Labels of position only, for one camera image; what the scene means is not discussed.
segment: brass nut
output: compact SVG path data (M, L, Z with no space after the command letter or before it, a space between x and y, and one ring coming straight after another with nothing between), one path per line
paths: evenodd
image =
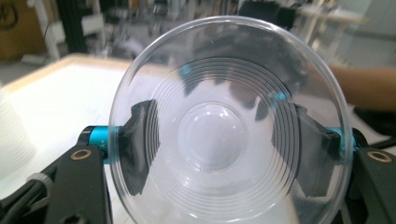
M81 161L90 157L91 154L92 151L90 149L80 149L79 151L73 152L73 154L70 156L70 159L73 161Z
M367 155L376 161L391 162L392 158L387 154L379 151L368 151Z

